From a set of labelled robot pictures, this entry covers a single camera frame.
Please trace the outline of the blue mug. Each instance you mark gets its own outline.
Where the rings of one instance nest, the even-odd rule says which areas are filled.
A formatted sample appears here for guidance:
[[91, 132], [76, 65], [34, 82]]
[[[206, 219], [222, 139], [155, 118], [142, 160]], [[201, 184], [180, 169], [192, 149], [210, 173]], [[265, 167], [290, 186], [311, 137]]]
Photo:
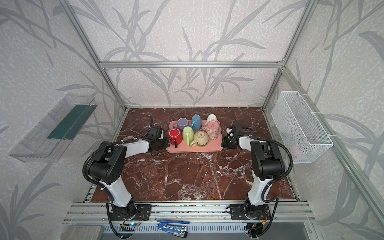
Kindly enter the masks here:
[[197, 114], [193, 115], [192, 121], [191, 121], [191, 128], [194, 131], [199, 131], [201, 129], [201, 126], [202, 126], [202, 119], [201, 119], [201, 117], [199, 115], [197, 115]]

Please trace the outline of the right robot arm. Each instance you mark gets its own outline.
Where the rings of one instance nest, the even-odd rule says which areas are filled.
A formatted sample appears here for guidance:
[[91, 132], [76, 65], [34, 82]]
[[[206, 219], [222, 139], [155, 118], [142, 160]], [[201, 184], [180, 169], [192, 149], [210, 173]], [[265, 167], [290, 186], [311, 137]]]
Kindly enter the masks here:
[[292, 171], [294, 160], [290, 150], [275, 140], [246, 136], [241, 125], [231, 126], [226, 132], [227, 135], [222, 140], [224, 149], [242, 149], [251, 152], [255, 179], [248, 192], [246, 203], [260, 206], [277, 200], [278, 196], [269, 200], [266, 197], [270, 187], [286, 178]]

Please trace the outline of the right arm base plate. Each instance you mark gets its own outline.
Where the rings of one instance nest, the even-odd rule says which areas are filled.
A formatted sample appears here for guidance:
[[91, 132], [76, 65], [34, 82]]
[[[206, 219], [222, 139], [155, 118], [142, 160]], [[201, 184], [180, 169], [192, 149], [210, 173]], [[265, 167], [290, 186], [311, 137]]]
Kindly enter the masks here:
[[229, 213], [231, 215], [231, 220], [270, 220], [271, 211], [268, 204], [263, 205], [248, 205], [243, 204], [231, 204], [229, 206]]

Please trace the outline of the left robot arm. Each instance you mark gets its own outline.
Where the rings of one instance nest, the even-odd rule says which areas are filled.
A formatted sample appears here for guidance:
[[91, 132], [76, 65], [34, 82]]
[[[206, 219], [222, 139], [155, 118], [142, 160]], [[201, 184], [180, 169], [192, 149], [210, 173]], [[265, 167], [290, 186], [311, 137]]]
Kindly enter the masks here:
[[161, 127], [151, 126], [142, 138], [125, 138], [118, 142], [102, 142], [85, 161], [83, 177], [105, 190], [117, 209], [128, 210], [135, 206], [132, 195], [122, 180], [125, 160], [138, 154], [158, 154], [170, 146]]

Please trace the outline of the red mug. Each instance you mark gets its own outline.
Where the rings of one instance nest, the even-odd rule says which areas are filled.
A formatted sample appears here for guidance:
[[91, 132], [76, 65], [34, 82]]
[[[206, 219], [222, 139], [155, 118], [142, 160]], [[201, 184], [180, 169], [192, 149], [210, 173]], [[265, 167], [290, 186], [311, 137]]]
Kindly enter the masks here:
[[183, 142], [183, 136], [181, 130], [175, 128], [169, 131], [169, 140], [170, 144], [178, 148], [178, 146]]

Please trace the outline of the light green mug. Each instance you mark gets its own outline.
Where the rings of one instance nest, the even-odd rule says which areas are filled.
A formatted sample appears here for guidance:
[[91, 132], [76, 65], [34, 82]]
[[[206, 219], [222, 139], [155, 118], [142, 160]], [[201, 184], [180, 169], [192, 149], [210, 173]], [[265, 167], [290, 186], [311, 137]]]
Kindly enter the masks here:
[[194, 140], [194, 131], [191, 127], [184, 127], [183, 129], [183, 141], [187, 144], [188, 147], [191, 146]]

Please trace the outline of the pink tray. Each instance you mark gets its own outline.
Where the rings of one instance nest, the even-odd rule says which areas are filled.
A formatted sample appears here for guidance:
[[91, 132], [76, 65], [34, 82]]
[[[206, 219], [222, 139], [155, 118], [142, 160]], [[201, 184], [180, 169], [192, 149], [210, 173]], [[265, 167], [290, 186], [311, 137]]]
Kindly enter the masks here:
[[221, 146], [222, 143], [222, 131], [221, 131], [221, 123], [217, 121], [219, 126], [219, 136], [216, 140], [209, 140], [208, 143], [204, 146], [196, 145], [195, 147], [189, 147], [185, 142], [182, 142], [177, 148], [174, 145], [170, 144], [168, 148], [166, 148], [169, 153], [193, 153], [193, 152], [219, 152], [223, 149]]

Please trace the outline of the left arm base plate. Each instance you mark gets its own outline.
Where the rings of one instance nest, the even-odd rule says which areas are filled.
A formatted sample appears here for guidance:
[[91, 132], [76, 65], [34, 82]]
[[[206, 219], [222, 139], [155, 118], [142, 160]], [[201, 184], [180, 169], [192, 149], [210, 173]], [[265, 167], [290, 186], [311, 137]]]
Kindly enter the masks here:
[[152, 205], [150, 204], [138, 204], [135, 205], [135, 209], [132, 209], [133, 205], [130, 205], [128, 209], [119, 208], [112, 205], [112, 211], [110, 218], [112, 221], [148, 221], [150, 219]]

